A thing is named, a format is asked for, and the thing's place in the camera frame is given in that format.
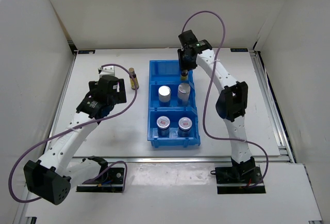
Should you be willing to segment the short red-label jar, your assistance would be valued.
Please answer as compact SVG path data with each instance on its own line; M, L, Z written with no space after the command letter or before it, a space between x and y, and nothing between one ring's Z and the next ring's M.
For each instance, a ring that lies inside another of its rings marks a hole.
M178 121L178 136L188 137L192 128L192 120L188 117L182 117Z

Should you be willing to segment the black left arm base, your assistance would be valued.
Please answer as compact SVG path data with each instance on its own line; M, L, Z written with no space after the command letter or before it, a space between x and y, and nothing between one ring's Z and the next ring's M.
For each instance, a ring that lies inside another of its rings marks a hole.
M90 183L76 187L78 193L123 193L125 190L128 166L124 161L110 164L104 174Z

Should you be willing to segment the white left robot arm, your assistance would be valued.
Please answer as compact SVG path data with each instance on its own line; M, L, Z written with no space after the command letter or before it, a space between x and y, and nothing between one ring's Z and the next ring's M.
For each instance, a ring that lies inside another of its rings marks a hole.
M106 160L91 156L75 166L69 163L86 140L108 116L116 104L126 102L123 79L104 75L98 81L89 82L89 92L78 105L67 134L60 136L51 148L36 162L29 160L24 166L27 188L42 199L59 205L70 189L86 182L102 183L108 177Z

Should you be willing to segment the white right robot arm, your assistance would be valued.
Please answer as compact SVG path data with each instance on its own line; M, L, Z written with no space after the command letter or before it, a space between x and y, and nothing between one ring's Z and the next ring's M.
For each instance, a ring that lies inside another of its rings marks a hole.
M216 53L207 40L199 41L192 30L178 36L182 48L178 50L181 71L200 66L219 92L216 112L227 127L231 145L232 178L236 182L253 182L256 178L255 160L247 143L244 126L248 104L248 85L233 77L216 59Z

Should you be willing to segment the short silver-lid jar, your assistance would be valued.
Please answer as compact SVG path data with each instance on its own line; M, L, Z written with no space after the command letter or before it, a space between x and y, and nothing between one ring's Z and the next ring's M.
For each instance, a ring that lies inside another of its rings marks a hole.
M168 137L170 134L170 119L167 116L160 116L156 120L157 133L160 137Z

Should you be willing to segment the brown yellow-label bottle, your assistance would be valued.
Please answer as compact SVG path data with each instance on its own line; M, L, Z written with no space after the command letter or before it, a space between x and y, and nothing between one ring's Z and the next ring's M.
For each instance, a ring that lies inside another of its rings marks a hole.
M130 77L130 85L133 90L137 90L139 88L139 82L135 73L135 69L133 67L130 67L128 71L131 74Z
M188 80L188 76L189 76L189 73L187 70L183 70L181 71L181 74L180 74L180 80L181 81L187 81Z

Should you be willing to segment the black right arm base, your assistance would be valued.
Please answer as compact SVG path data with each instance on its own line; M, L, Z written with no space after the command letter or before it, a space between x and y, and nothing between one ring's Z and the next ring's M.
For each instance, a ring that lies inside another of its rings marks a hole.
M233 167L216 167L210 174L216 177L218 195L266 193L259 166L242 176Z

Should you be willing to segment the white blue tall jar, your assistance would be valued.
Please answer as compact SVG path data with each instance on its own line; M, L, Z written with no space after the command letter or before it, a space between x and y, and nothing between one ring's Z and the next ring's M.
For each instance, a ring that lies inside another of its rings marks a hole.
M171 89L167 85L162 85L158 89L159 105L161 107L169 107L171 101Z
M187 106L189 102L191 87L190 84L182 82L178 85L177 99L182 106Z

